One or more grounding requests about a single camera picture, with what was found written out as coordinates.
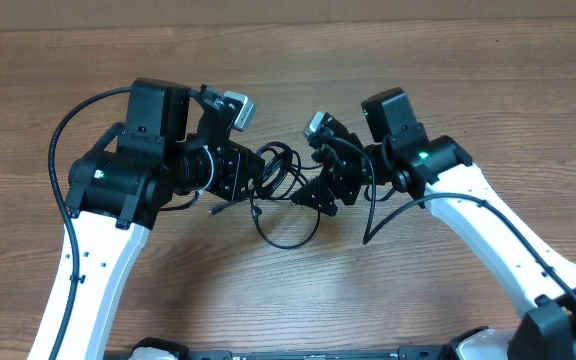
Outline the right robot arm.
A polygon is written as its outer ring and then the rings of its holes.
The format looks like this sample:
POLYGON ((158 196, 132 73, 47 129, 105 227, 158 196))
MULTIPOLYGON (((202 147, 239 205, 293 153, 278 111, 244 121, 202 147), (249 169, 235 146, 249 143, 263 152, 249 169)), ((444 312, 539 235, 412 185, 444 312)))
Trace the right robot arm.
POLYGON ((331 114, 319 112, 304 135, 321 173, 292 201, 334 216, 360 195, 376 200, 390 185, 449 226, 511 300, 513 330, 479 327, 420 359, 576 359, 576 264, 542 240, 494 191, 454 139, 430 139, 406 92, 392 88, 363 101, 373 141, 363 145, 331 114))

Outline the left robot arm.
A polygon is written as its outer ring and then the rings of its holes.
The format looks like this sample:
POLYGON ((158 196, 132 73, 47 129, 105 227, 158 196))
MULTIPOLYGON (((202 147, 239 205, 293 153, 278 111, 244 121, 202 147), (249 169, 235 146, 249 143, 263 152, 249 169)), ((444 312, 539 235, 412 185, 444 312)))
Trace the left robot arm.
POLYGON ((51 138, 48 171, 64 240, 32 359, 102 358, 125 283, 158 213, 170 210, 175 195, 209 192, 240 200, 262 170, 259 156, 230 139, 255 114, 248 96, 149 78, 123 91, 129 96, 125 120, 72 164, 66 193, 56 174, 59 137, 79 111, 113 93, 77 105, 51 138))

